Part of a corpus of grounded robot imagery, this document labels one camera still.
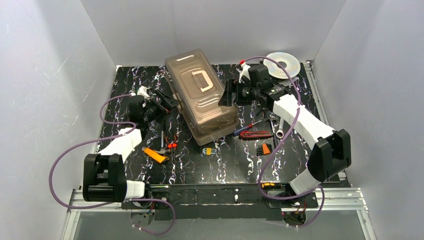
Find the black handled silver tool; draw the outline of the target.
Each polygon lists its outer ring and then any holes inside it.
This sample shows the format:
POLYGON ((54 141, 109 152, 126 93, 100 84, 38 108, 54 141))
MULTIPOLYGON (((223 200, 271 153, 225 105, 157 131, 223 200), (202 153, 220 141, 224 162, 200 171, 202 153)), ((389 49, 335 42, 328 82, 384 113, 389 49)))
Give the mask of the black handled silver tool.
POLYGON ((161 148, 160 148, 160 151, 161 152, 165 152, 165 131, 164 130, 162 130, 161 131, 161 138, 160 138, 160 141, 161 141, 161 143, 160 143, 160 146, 161 146, 161 148))

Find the translucent brown tool box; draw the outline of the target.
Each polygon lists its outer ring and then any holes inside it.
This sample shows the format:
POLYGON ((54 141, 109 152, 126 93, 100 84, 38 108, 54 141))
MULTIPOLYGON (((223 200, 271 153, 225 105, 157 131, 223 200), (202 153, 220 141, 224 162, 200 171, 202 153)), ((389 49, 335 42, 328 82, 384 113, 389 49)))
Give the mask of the translucent brown tool box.
POLYGON ((219 106, 224 85, 201 49, 164 61, 177 107, 199 146, 230 135, 239 124, 236 107, 219 106))

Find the red handled pliers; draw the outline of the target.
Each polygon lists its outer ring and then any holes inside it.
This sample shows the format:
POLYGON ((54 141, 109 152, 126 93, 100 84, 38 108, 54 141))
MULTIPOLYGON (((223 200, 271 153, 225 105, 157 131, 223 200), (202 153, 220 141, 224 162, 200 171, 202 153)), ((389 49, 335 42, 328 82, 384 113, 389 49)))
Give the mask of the red handled pliers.
POLYGON ((178 136, 174 130, 170 130, 165 134, 166 148, 170 151, 172 157, 176 156, 178 136))

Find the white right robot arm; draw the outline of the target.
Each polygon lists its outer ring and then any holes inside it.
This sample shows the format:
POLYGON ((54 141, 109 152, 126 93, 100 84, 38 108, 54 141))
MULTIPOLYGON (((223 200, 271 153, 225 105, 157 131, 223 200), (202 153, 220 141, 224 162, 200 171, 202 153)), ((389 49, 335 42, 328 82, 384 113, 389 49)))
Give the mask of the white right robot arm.
POLYGON ((306 169, 285 186, 286 194, 281 200, 307 195, 351 166, 351 137, 346 130, 335 130, 315 117, 299 102, 299 97, 271 79, 264 64, 240 65, 240 78, 226 81, 218 104, 230 107, 257 102, 287 122, 289 130, 300 134, 311 149, 306 169))

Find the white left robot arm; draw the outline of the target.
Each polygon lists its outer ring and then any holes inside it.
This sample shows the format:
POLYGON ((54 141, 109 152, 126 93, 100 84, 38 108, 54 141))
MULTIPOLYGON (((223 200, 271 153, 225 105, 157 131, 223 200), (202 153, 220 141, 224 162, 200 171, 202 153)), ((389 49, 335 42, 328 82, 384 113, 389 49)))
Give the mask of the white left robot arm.
POLYGON ((126 178, 124 163, 142 143, 151 122, 160 122, 181 102, 155 90, 158 100, 147 93, 132 94, 128 101, 128 117, 118 137, 98 153, 84 159, 83 198, 87 202, 118 203, 144 198, 147 187, 143 181, 126 178))

